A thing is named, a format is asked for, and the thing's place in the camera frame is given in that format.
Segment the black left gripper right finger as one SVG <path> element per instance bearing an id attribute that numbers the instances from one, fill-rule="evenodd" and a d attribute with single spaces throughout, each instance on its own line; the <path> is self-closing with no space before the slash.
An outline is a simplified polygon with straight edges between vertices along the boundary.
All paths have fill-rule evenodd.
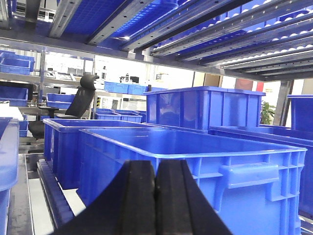
<path id="1" fill-rule="evenodd" d="M 158 235 L 230 235 L 193 179 L 185 160 L 163 160 L 156 185 Z"/>

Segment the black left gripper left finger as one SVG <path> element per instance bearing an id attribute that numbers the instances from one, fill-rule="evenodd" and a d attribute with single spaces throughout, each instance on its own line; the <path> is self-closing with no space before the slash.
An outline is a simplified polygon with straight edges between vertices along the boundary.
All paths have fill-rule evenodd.
<path id="1" fill-rule="evenodd" d="M 102 193 L 54 234 L 156 234 L 154 178 L 150 161 L 126 161 Z"/>

